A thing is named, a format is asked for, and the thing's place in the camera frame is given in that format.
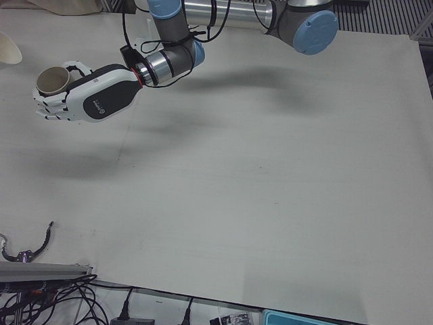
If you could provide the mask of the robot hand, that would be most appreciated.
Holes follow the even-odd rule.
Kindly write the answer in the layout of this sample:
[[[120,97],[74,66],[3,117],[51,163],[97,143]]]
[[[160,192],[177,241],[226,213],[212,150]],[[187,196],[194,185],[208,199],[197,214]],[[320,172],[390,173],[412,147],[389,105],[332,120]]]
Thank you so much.
[[[97,123],[128,108],[143,88],[137,73],[121,64],[109,64],[92,70],[79,61],[61,65],[80,78],[64,83],[61,91],[44,92],[34,87],[32,96],[37,114],[47,120],[87,121]]]

